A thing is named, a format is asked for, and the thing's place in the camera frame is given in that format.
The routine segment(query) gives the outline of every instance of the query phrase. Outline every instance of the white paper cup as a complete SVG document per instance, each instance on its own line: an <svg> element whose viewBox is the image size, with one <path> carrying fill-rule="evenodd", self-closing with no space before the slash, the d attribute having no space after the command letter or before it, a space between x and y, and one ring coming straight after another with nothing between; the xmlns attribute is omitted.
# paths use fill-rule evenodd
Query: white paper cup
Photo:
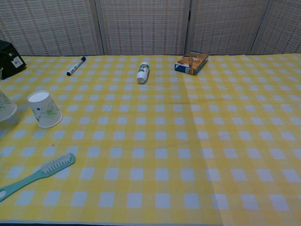
<svg viewBox="0 0 301 226"><path fill-rule="evenodd" d="M4 121L16 112L17 105L0 90L0 121Z"/></svg>
<svg viewBox="0 0 301 226"><path fill-rule="evenodd" d="M31 93L27 97L27 101L40 127L53 127L62 120L63 114L48 91L41 90Z"/></svg>

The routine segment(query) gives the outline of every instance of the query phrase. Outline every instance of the glue stick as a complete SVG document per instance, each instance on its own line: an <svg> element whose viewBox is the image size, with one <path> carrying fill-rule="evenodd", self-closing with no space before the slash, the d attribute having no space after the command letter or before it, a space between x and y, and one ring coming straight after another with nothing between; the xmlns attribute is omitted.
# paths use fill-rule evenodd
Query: glue stick
<svg viewBox="0 0 301 226"><path fill-rule="evenodd" d="M144 84L147 81L149 71L150 71L149 63L142 62L139 66L139 70L137 73L137 83L138 84Z"/></svg>

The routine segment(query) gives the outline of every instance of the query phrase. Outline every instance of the woven screen panel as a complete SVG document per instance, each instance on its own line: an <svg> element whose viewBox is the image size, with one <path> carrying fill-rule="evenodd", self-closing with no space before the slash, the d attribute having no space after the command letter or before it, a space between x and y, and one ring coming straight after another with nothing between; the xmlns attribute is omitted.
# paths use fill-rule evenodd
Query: woven screen panel
<svg viewBox="0 0 301 226"><path fill-rule="evenodd" d="M192 0L186 50L250 53L268 0Z"/></svg>
<svg viewBox="0 0 301 226"><path fill-rule="evenodd" d="M252 53L301 53L301 0L270 1Z"/></svg>
<svg viewBox="0 0 301 226"><path fill-rule="evenodd" d="M89 0L6 0L0 29L21 55L99 55Z"/></svg>
<svg viewBox="0 0 301 226"><path fill-rule="evenodd" d="M181 55L188 0L99 0L109 55Z"/></svg>

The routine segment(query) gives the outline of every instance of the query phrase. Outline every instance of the black device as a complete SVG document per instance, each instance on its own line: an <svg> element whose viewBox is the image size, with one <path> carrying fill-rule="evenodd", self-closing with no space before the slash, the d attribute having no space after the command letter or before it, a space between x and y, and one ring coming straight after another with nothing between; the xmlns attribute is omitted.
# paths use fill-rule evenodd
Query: black device
<svg viewBox="0 0 301 226"><path fill-rule="evenodd" d="M23 70L26 63L21 58L13 44L0 40L0 68L2 67L1 79L6 79Z"/></svg>

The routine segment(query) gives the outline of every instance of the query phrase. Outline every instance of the brush bristles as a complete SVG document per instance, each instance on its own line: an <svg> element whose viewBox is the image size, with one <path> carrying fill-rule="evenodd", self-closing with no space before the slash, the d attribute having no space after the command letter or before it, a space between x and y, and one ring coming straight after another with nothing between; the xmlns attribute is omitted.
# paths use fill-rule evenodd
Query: brush bristles
<svg viewBox="0 0 301 226"><path fill-rule="evenodd" d="M68 164L70 161L71 161L71 155L65 154L65 155L62 155L61 157L59 157L59 158L57 158L53 161L45 163L41 167L41 170L45 174L48 174L48 173L51 173L54 170L57 170L58 168L60 168L64 165Z"/></svg>

